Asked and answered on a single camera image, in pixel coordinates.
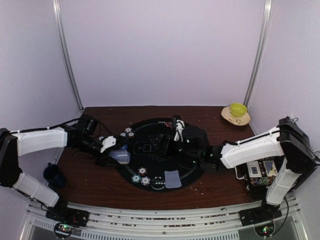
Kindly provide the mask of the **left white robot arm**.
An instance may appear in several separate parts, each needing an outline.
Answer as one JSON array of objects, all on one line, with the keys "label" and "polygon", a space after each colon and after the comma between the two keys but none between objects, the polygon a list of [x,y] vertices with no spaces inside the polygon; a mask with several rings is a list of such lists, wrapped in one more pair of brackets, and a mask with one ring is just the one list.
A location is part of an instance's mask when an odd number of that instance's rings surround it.
[{"label": "left white robot arm", "polygon": [[0,185],[15,189],[52,208],[61,222],[72,218],[72,211],[61,203],[61,196],[25,173],[19,158],[48,149],[72,148],[96,158],[100,167],[117,167],[130,162],[125,137],[113,134],[100,120],[89,116],[40,128],[0,130]]}]

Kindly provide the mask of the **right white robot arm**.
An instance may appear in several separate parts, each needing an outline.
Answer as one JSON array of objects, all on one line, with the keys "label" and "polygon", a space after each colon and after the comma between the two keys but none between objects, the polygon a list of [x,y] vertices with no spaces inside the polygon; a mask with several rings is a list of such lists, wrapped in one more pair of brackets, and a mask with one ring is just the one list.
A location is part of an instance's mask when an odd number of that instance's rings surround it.
[{"label": "right white robot arm", "polygon": [[236,142],[224,141],[220,145],[209,144],[205,130],[185,124],[180,116],[172,118],[173,135],[159,133],[151,137],[155,152],[180,156],[195,161],[202,169],[227,169],[252,161],[283,157],[282,166],[265,195],[265,203],[256,210],[259,220],[268,220],[298,178],[307,176],[320,165],[320,155],[310,146],[308,135],[296,124],[296,119],[285,117],[270,130]]}]

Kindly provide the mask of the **blue orange ten chip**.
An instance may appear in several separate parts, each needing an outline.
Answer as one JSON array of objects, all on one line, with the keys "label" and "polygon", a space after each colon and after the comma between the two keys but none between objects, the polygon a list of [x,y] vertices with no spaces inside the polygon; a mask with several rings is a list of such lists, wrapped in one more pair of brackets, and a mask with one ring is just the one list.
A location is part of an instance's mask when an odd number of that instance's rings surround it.
[{"label": "blue orange ten chip", "polygon": [[125,129],[125,132],[126,132],[127,134],[131,133],[131,132],[132,132],[132,128],[127,127],[127,128]]}]

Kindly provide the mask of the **red triangular dealer marker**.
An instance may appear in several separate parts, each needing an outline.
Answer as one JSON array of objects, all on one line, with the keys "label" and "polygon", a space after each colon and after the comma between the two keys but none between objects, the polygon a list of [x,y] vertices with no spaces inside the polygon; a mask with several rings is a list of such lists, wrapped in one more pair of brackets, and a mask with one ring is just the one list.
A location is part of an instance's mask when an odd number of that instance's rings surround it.
[{"label": "red triangular dealer marker", "polygon": [[165,126],[170,129],[173,129],[173,123],[171,121],[165,122]]}]

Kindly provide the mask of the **black white chip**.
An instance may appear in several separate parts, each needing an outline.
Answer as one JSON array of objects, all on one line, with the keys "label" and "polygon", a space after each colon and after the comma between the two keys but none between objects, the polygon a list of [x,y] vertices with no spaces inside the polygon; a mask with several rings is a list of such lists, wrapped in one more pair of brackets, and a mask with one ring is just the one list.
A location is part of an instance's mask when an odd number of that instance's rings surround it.
[{"label": "black white chip", "polygon": [[145,176],[145,175],[147,174],[147,169],[146,169],[145,167],[140,167],[140,168],[138,169],[138,174],[139,174],[140,176]]}]

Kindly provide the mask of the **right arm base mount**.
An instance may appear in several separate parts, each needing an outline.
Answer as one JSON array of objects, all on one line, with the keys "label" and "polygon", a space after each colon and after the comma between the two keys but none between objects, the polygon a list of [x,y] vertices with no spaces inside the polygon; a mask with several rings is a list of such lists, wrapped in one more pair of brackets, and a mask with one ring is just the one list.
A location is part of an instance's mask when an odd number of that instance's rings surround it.
[{"label": "right arm base mount", "polygon": [[264,199],[259,207],[241,210],[239,218],[242,226],[255,225],[262,222],[271,221],[282,216],[280,204],[269,204]]}]

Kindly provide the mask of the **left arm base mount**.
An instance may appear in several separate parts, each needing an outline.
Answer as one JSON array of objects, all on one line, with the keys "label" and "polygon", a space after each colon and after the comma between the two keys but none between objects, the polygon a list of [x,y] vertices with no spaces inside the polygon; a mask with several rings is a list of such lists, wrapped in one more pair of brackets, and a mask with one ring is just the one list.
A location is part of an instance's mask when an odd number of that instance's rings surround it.
[{"label": "left arm base mount", "polygon": [[86,210],[70,208],[67,202],[58,202],[54,207],[47,207],[45,216],[78,228],[87,226],[90,213]]}]

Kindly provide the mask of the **grey card deck box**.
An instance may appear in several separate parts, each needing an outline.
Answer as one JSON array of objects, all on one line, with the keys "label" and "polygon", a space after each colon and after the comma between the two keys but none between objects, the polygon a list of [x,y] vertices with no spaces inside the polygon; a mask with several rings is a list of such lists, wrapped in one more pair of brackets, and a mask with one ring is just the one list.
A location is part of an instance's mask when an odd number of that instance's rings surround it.
[{"label": "grey card deck box", "polygon": [[131,154],[126,149],[111,150],[109,156],[121,165],[130,163]]}]

